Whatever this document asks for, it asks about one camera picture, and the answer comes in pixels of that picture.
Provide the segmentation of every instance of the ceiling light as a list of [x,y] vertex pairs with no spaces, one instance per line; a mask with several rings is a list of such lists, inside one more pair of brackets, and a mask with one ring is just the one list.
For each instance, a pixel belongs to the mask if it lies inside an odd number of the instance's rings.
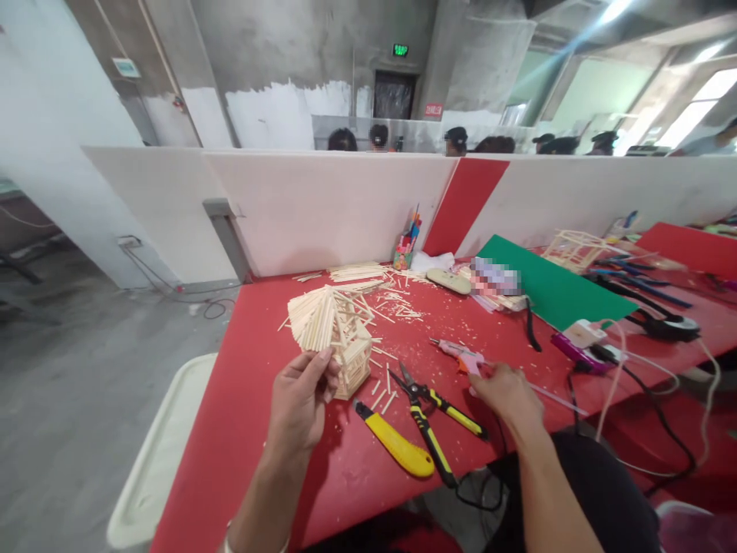
[[614,0],[609,4],[609,8],[606,9],[604,15],[601,16],[601,24],[611,23],[617,19],[624,11],[629,8],[633,0]]
[[714,56],[716,56],[721,50],[724,48],[724,42],[720,42],[717,45],[709,46],[708,48],[704,48],[702,50],[701,54],[696,56],[696,59],[693,61],[694,63],[703,63],[704,61],[708,61]]

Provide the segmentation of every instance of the wooden frame model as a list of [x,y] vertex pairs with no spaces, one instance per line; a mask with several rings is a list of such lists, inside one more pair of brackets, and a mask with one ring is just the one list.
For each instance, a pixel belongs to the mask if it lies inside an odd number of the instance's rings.
[[559,230],[543,258],[575,274],[582,274],[607,248],[606,241],[578,230]]
[[374,316],[360,292],[324,286],[292,298],[287,306],[294,340],[302,351],[333,346],[341,366],[336,399],[350,399],[371,374],[372,337],[365,324]]

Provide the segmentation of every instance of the door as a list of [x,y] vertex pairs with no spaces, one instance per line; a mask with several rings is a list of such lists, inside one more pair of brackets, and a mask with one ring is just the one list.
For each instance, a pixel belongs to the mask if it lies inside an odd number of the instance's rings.
[[409,119],[415,98],[417,75],[376,72],[374,86],[374,117],[378,119]]

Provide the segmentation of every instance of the black pants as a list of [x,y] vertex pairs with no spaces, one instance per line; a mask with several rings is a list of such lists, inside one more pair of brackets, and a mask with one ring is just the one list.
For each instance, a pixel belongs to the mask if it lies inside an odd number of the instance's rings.
[[[553,434],[558,459],[606,553],[659,553],[658,517],[624,466],[586,436]],[[492,466],[509,489],[504,519],[487,553],[525,551],[520,463],[517,454]]]

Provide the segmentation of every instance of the green cutting mat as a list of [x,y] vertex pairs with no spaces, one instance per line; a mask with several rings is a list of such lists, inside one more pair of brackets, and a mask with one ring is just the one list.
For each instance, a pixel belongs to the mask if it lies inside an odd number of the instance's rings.
[[620,320],[637,309],[635,303],[497,234],[491,237],[478,256],[519,271],[524,292],[532,302],[532,310],[561,332],[578,319],[592,322]]

